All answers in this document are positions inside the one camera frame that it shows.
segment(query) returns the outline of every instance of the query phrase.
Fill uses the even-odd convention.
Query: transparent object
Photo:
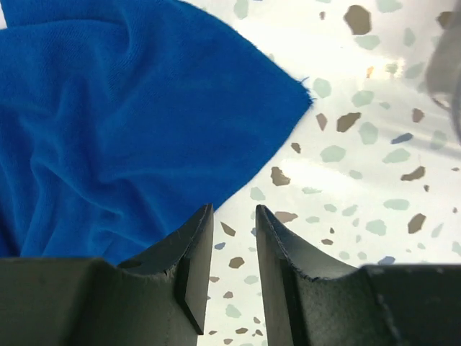
[[[439,22],[445,30],[426,70],[427,91],[449,111],[461,141],[461,1],[453,12],[442,13]]]

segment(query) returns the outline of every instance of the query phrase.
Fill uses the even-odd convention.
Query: microfiber cloth
[[[126,260],[245,185],[311,104],[180,1],[1,6],[2,257]]]

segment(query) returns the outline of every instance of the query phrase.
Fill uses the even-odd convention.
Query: blue cloth
[[[1,5],[3,257],[121,262],[221,205],[311,103],[251,43],[179,1]]]

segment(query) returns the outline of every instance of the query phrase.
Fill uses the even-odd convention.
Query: black plastic part
[[[461,345],[461,266],[328,256],[256,208],[268,346]]]
[[[213,209],[113,267],[100,258],[0,260],[0,345],[195,346]]]

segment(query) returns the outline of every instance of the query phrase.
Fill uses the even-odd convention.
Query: terrazzo surface
[[[424,86],[455,1],[191,2],[316,98],[277,155],[215,214],[198,345],[267,345],[254,236],[260,203],[350,265],[461,262],[461,147]]]

